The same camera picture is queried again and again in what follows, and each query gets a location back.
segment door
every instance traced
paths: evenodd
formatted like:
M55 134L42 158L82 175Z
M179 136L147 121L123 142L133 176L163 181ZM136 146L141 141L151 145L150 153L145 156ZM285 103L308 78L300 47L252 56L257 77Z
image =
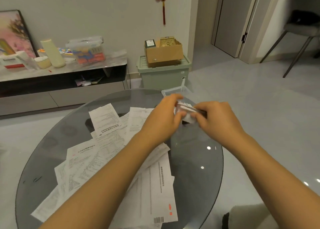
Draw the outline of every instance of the door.
M212 44L237 58L255 0L221 0L216 35Z

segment forearm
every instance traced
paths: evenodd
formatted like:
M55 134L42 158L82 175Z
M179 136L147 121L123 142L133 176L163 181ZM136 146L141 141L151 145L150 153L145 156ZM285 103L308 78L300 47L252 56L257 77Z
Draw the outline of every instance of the forearm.
M43 223L41 229L108 228L133 177L153 149L150 140L136 134Z
M281 166L250 136L229 148L242 163L254 187L281 228L316 228L320 197Z

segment round glass table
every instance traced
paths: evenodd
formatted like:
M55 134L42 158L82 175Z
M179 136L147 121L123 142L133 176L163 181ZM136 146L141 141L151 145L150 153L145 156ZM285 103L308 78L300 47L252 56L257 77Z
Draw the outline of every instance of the round glass table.
M41 225L30 214L57 186L54 168L66 159L67 149L92 138L89 111L111 103L122 116L130 107L154 108L161 99L160 90L124 90L89 102L58 122L38 144L22 172L16 195L18 228L34 229ZM199 229L220 189L222 146L192 124L181 124L167 145L171 148L169 158L179 220L164 223L162 229Z

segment framed painting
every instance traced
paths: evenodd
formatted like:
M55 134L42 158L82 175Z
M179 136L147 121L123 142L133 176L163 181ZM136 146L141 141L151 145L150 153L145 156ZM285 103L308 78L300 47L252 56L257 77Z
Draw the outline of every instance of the framed painting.
M25 51L32 58L38 57L19 10L0 12L0 40L0 54L8 48L15 52Z

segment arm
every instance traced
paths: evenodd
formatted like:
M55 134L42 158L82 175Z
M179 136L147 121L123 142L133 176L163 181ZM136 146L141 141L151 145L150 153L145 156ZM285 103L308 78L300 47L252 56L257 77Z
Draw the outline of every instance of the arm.
M207 111L207 119L200 114L193 116L211 138L241 162L280 228L319 227L320 197L245 133L227 102L203 102L195 108Z
M140 132L110 162L74 193L40 229L108 228L138 169L150 152L177 130L184 112L173 108L178 94L165 97Z

